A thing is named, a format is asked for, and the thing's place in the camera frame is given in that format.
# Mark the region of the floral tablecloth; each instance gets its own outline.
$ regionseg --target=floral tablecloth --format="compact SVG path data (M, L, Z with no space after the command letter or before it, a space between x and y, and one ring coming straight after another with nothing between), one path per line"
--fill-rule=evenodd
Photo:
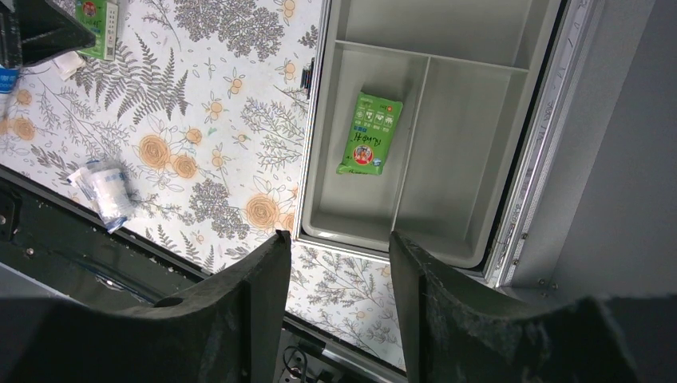
M76 0L58 0L73 10ZM115 61L24 70L0 162L75 202L89 159L120 161L125 226L213 271L291 229L321 0L121 0ZM404 367L390 268L294 246L287 310Z

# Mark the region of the green packet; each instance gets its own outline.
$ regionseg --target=green packet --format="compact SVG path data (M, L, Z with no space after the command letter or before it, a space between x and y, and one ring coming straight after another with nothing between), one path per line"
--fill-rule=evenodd
M383 173L390 142L398 125L402 102L360 92L350 124L350 136L338 174Z
M78 52L101 60L114 60L117 5L106 0L77 0L75 18L97 38L93 47Z

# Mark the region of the metal frame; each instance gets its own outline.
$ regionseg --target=metal frame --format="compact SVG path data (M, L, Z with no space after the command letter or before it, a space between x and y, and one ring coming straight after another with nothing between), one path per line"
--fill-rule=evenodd
M493 288L510 286L519 264L603 8L604 0L579 0L566 10L544 92L533 114L525 152L485 270L486 281Z

